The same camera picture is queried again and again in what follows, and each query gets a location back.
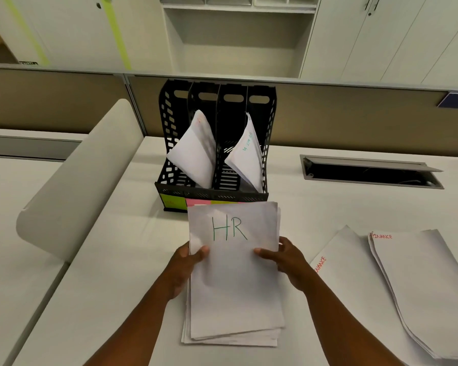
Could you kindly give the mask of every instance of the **green sticky note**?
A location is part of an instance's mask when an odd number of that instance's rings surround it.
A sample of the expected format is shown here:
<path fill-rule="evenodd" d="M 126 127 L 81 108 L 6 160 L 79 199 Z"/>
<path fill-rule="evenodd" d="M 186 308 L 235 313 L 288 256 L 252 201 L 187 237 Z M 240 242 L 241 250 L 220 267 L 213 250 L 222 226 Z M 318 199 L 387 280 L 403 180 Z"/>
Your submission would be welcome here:
<path fill-rule="evenodd" d="M 166 208 L 183 209 L 185 211 L 187 210 L 187 202 L 183 196 L 173 196 L 166 194 L 160 194 L 160 196 Z"/>
<path fill-rule="evenodd" d="M 210 203 L 211 204 L 235 204 L 237 202 L 226 202 L 226 201 L 222 201 L 222 200 L 211 200 Z"/>

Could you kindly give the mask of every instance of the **desk surface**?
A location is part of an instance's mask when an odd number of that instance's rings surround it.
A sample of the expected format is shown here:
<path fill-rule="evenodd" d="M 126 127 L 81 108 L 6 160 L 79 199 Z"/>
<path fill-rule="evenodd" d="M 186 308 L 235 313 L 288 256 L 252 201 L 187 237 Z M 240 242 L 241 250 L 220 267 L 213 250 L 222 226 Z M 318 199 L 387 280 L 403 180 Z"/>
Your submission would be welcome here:
<path fill-rule="evenodd" d="M 82 138 L 77 134 L 0 130 L 0 135 Z M 0 366 L 23 335 L 63 262 L 22 240 L 16 220 L 22 208 L 61 165 L 0 158 Z"/>
<path fill-rule="evenodd" d="M 304 180 L 299 154 L 425 161 L 444 170 L 445 190 Z M 15 366 L 82 365 L 188 240 L 187 215 L 164 212 L 154 186 L 164 161 L 163 139 L 145 138 Z M 280 232 L 308 260 L 345 224 L 360 234 L 439 228 L 458 260 L 458 158 L 272 146 L 267 170 Z M 278 348 L 182 345 L 182 293 L 167 306 L 151 366 L 327 364 L 305 297 L 285 277 L 281 284 L 287 327 Z"/>

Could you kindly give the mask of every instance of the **white desk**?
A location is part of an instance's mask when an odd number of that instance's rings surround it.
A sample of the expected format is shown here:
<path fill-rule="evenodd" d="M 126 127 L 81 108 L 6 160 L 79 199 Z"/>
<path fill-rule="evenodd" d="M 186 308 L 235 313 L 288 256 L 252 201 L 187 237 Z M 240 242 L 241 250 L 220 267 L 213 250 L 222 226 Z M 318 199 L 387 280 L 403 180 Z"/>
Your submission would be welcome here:
<path fill-rule="evenodd" d="M 18 355 L 14 366 L 82 365 L 118 328 L 189 237 L 187 215 L 164 212 L 154 182 L 164 140 L 145 138 Z M 299 154 L 426 161 L 445 190 L 304 180 Z M 272 146 L 270 199 L 281 234 L 312 259 L 348 224 L 365 234 L 440 228 L 458 259 L 458 158 Z M 181 345 L 185 294 L 171 301 L 151 366 L 327 364 L 305 297 L 282 278 L 287 327 L 278 348 Z"/>
<path fill-rule="evenodd" d="M 0 135 L 71 140 L 85 136 L 11 130 L 0 130 Z M 0 366 L 20 349 L 43 298 L 66 269 L 62 261 L 20 239 L 15 228 L 20 210 L 60 165 L 0 158 Z"/>

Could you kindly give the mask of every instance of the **person's left arm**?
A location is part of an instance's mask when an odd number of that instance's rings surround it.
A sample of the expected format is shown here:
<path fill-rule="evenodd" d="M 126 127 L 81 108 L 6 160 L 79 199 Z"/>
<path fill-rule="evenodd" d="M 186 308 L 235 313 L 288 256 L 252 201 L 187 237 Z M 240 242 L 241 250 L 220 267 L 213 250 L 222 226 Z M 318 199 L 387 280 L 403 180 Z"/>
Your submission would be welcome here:
<path fill-rule="evenodd" d="M 158 279 L 119 329 L 84 366 L 146 366 L 158 339 L 166 304 L 182 291 L 195 264 L 208 255 L 208 247 L 189 255 L 189 243 L 179 247 Z"/>

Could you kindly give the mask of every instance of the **stack of paper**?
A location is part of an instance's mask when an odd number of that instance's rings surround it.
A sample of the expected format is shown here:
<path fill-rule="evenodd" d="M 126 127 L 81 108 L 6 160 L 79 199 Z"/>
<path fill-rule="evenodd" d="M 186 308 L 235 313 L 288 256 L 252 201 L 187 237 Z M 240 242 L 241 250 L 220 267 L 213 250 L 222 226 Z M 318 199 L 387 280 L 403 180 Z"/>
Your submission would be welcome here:
<path fill-rule="evenodd" d="M 225 163 L 230 166 L 242 181 L 263 192 L 263 163 L 261 148 L 254 130 L 250 114 L 246 113 L 248 123 L 237 145 L 227 156 Z"/>
<path fill-rule="evenodd" d="M 342 228 L 311 262 L 312 268 L 368 331 L 408 366 L 437 362 L 404 330 L 366 237 Z"/>
<path fill-rule="evenodd" d="M 215 140 L 204 114 L 197 110 L 190 127 L 166 155 L 196 184 L 212 187 L 215 169 Z"/>
<path fill-rule="evenodd" d="M 278 250 L 273 202 L 190 207 L 190 253 L 204 245 L 187 297 L 182 342 L 277 346 L 284 326 L 276 264 L 253 249 Z"/>
<path fill-rule="evenodd" d="M 407 333 L 435 359 L 458 360 L 458 263 L 439 231 L 368 241 Z"/>

